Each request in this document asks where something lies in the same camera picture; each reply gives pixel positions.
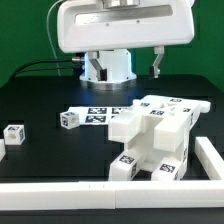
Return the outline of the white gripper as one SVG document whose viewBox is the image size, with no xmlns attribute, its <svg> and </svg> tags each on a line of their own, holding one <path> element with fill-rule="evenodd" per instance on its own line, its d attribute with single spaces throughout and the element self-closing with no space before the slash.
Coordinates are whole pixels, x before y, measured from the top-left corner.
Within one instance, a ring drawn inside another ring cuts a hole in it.
<svg viewBox="0 0 224 224">
<path fill-rule="evenodd" d="M 67 0 L 57 15 L 57 35 L 65 53 L 89 52 L 98 81 L 107 70 L 101 50 L 155 47 L 149 75 L 158 78 L 163 46 L 187 44 L 194 37 L 193 0 Z"/>
</svg>

